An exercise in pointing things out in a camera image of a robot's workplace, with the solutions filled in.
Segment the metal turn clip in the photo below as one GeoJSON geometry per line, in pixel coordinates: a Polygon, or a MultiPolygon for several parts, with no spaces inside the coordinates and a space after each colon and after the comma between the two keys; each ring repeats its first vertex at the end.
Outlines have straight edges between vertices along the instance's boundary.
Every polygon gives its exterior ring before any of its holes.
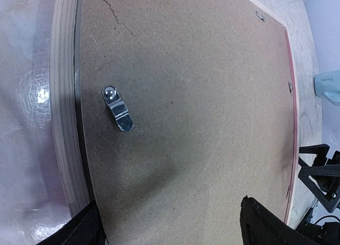
{"type": "Polygon", "coordinates": [[[118,129],[122,132],[131,131],[133,128],[133,121],[127,105],[118,90],[113,86],[106,86],[102,90],[102,96],[114,117],[118,129]]]}

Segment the light blue mug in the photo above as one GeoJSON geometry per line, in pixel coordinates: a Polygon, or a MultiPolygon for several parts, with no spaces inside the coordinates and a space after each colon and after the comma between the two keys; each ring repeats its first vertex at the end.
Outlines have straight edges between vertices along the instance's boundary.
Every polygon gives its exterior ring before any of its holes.
{"type": "Polygon", "coordinates": [[[339,70],[317,74],[314,78],[314,91],[317,97],[325,98],[335,106],[339,106],[340,91],[339,70]]]}

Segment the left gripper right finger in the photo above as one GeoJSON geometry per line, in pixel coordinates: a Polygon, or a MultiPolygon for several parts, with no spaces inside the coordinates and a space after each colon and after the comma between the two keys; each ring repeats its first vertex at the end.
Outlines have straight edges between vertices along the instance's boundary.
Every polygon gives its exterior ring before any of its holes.
{"type": "Polygon", "coordinates": [[[293,229],[248,196],[241,202],[240,227],[243,244],[329,244],[322,226],[303,222],[293,229]]]}

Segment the brown backing board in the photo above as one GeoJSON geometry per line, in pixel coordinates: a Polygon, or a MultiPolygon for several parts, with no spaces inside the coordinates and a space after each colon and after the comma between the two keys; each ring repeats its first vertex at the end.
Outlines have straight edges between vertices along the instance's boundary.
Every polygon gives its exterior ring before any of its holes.
{"type": "Polygon", "coordinates": [[[83,0],[81,104],[110,244],[241,244],[240,205],[280,219],[293,145],[285,30],[249,0],[83,0]],[[102,96],[121,94],[116,126],[102,96]]]}

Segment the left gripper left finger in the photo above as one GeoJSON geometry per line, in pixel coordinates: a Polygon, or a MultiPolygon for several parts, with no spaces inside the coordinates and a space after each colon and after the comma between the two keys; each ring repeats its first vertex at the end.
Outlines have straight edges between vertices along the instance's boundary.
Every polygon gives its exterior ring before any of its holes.
{"type": "Polygon", "coordinates": [[[96,202],[89,203],[61,229],[38,244],[106,244],[106,235],[96,202]]]}

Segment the pink wooden picture frame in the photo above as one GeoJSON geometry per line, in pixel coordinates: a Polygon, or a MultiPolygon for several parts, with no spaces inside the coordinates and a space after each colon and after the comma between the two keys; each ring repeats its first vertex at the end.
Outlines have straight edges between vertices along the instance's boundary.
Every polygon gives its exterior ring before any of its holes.
{"type": "MultiPolygon", "coordinates": [[[[278,21],[291,50],[297,143],[321,141],[321,101],[313,89],[319,71],[303,0],[249,0],[278,21]]],[[[83,138],[79,83],[82,0],[55,0],[49,55],[52,129],[58,169],[71,216],[94,199],[83,138]]]]}

